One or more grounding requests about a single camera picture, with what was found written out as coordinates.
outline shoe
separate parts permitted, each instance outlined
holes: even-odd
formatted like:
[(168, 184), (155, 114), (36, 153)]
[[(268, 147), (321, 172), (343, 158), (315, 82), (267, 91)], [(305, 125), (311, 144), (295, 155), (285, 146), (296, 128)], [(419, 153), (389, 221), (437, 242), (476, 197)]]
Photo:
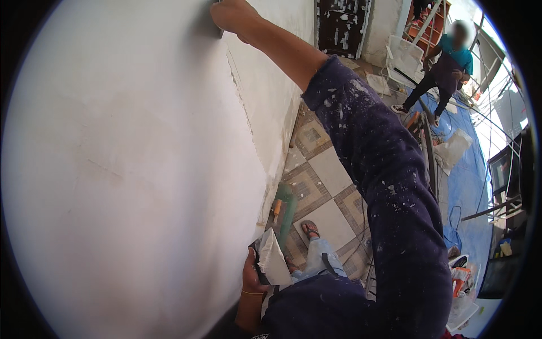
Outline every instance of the shoe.
[(393, 105), (390, 108), (392, 111), (394, 111), (397, 114), (402, 114), (402, 115), (408, 114), (408, 111), (403, 107), (403, 105)]

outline gold bracelet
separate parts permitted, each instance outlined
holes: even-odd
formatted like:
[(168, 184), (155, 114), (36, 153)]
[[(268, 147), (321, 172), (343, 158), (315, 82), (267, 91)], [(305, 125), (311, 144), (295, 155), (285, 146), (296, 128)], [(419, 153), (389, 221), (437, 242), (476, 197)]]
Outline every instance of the gold bracelet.
[(263, 296), (263, 293), (250, 293), (250, 292), (245, 292), (243, 290), (241, 290), (242, 293), (246, 293), (248, 295), (258, 295), (258, 296)]

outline light blue jeans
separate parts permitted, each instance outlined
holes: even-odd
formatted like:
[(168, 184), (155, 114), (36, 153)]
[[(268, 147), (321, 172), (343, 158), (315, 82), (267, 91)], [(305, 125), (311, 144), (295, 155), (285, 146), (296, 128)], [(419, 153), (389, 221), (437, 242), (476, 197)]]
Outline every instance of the light blue jeans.
[(313, 236), (309, 239), (307, 267), (304, 272), (295, 270), (292, 273), (292, 280), (294, 283), (314, 277), (317, 274), (329, 274), (329, 271), (326, 269), (324, 261), (322, 260), (322, 253), (327, 253), (327, 258), (330, 261), (331, 267), (333, 267), (333, 270), (338, 275), (347, 277), (346, 273), (343, 271), (343, 265), (341, 264), (339, 257), (331, 249), (327, 240)]

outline paint-splattered sweatshirt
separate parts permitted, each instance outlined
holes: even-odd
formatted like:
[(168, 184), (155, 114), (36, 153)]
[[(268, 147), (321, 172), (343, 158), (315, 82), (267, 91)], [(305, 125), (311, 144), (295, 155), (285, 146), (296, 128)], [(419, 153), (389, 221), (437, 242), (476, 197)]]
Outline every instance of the paint-splattered sweatshirt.
[(269, 338), (439, 338), (451, 307), (440, 209), (414, 137), (379, 96), (331, 57), (303, 94), (367, 202), (376, 302), (327, 274), (275, 294), (260, 333)]

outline door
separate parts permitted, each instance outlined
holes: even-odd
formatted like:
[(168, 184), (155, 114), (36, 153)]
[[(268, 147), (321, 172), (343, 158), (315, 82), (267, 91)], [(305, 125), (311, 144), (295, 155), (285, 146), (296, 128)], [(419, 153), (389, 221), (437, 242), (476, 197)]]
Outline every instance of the door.
[(327, 54), (359, 59), (371, 0), (317, 0), (317, 47)]

